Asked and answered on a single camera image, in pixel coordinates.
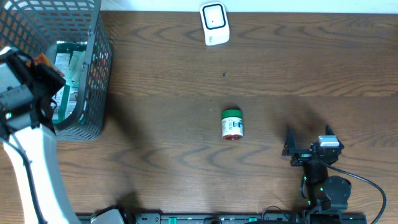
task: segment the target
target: basket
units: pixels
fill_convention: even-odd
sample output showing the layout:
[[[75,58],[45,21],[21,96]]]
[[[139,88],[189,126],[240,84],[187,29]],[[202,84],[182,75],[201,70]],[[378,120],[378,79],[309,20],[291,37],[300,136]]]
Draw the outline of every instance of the basket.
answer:
[[[112,58],[101,0],[5,0],[0,7],[1,48],[10,45],[34,57],[46,53],[55,60],[57,41],[87,42],[75,109],[54,127],[59,141],[98,137]]]

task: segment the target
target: white wall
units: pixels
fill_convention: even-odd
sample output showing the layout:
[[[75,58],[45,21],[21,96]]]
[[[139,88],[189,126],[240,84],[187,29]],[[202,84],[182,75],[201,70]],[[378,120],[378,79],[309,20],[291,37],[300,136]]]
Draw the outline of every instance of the white wall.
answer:
[[[198,12],[203,0],[102,0],[101,10]],[[222,0],[229,12],[398,13],[398,0]]]

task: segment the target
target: bottle cap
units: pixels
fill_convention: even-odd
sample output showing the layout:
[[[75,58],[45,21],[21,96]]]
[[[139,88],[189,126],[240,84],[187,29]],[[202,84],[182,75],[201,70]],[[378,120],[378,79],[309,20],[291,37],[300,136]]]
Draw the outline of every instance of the bottle cap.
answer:
[[[242,118],[242,111],[240,110],[226,110],[221,114],[221,119],[229,118],[229,117],[239,117]]]

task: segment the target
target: wooden table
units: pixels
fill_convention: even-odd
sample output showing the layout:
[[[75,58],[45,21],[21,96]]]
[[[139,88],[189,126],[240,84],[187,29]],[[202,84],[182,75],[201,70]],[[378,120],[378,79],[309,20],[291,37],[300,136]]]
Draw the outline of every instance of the wooden table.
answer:
[[[114,47],[104,131],[58,144],[76,212],[117,201],[135,211],[293,210],[306,200],[303,170],[280,155],[286,127],[308,146],[330,124],[346,146],[335,166],[379,184],[381,222],[398,222],[397,16],[229,13],[229,42],[207,47],[198,12],[101,15]],[[244,114],[239,141],[220,136],[230,106]],[[3,151],[0,161],[0,223],[22,223]],[[380,193],[344,177],[349,211],[370,222]]]

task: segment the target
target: jar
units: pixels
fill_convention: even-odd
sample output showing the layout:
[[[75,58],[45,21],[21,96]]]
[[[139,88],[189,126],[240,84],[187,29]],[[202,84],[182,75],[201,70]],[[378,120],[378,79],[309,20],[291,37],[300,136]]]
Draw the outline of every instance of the jar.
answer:
[[[243,138],[242,111],[226,110],[221,114],[222,135],[225,140]]]

